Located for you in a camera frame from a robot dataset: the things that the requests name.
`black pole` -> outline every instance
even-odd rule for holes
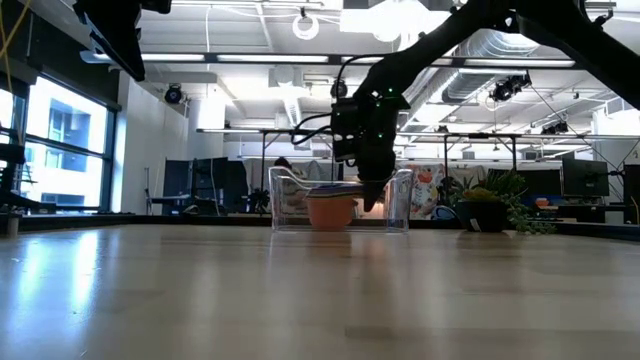
[[[449,200],[449,150],[447,149],[447,138],[444,136],[444,200]]]
[[[262,169],[262,172],[260,174],[261,178],[260,178],[260,192],[264,192],[264,156],[265,153],[267,151],[267,132],[264,131],[262,133],[262,163],[260,168]]]
[[[511,137],[511,143],[513,145],[513,149],[512,149],[512,155],[513,155],[513,171],[518,171],[518,162],[516,159],[516,137],[512,136]]]

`transparent bin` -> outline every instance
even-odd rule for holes
[[[351,194],[316,198],[327,187],[356,189],[358,182],[312,181],[297,178],[289,169],[269,169],[271,213],[276,231],[366,231],[405,233],[409,231],[413,171],[402,169],[387,182],[373,210],[364,211],[358,191]],[[337,221],[346,226],[319,226],[318,219]]]

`ductwork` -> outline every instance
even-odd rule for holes
[[[537,43],[520,34],[480,30],[462,42],[452,56],[525,57],[531,55],[538,46]],[[414,119],[427,103],[463,104],[478,91],[492,83],[495,78],[495,74],[474,74],[473,70],[439,69],[430,77],[429,85],[424,88],[422,93],[411,100],[412,110],[409,119]],[[419,126],[410,131],[421,131],[424,128],[424,126]]]

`green plant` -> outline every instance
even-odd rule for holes
[[[505,173],[491,173],[486,180],[473,186],[470,190],[463,190],[464,198],[469,201],[502,201],[507,205],[507,219],[519,233],[551,234],[555,227],[550,224],[530,222],[527,220],[529,209],[520,202],[520,197],[526,191],[524,177],[515,171]]]

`ceiling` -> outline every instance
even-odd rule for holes
[[[77,21],[70,4],[74,0],[34,0],[32,8],[58,28],[67,32],[78,41],[88,44],[85,27]],[[142,28],[140,45],[143,52],[247,52],[247,53],[314,53],[314,54],[365,54],[387,53],[398,49],[399,41],[382,42],[371,33],[345,33],[340,31],[339,16],[341,1],[331,1],[323,10],[308,10],[308,13],[320,15],[318,35],[312,40],[302,40],[292,31],[292,22],[299,10],[256,7],[211,8],[174,6],[171,14],[160,15],[143,12],[139,26]],[[605,31],[623,42],[636,52],[640,51],[640,2],[635,0],[618,1],[621,18],[605,24]],[[266,17],[264,25],[259,12]],[[209,44],[205,31],[209,19]],[[559,51],[540,47],[533,56],[558,57]],[[148,74],[162,79],[171,73],[212,72],[224,82],[230,95],[235,98],[233,107],[227,111],[228,120],[234,124],[242,121],[250,123],[252,119],[273,119],[275,114],[284,111],[282,99],[271,96],[267,91],[268,65],[175,65],[158,64],[147,67]],[[299,99],[303,113],[321,113],[330,111],[331,99],[328,96],[330,81],[338,74],[336,66],[301,66],[305,77],[316,75],[314,81],[308,81],[310,96]],[[349,67],[344,78],[353,91],[366,76],[367,68]],[[539,133],[540,128],[531,129],[530,124],[553,114],[554,110],[568,109],[569,123],[576,131],[590,131],[590,110],[601,106],[602,102],[585,100],[603,96],[609,89],[584,71],[531,71],[533,84],[538,93],[531,89],[517,95],[513,101],[500,104],[493,111],[492,104],[486,106],[480,94],[479,100],[472,99],[452,115],[456,122],[448,124],[453,129],[464,131],[488,131],[496,124],[502,132],[524,132],[531,130]],[[149,89],[163,92],[169,84],[162,81],[147,83]],[[183,84],[183,90],[192,98],[204,96],[205,84]],[[574,99],[576,92],[580,99]]]

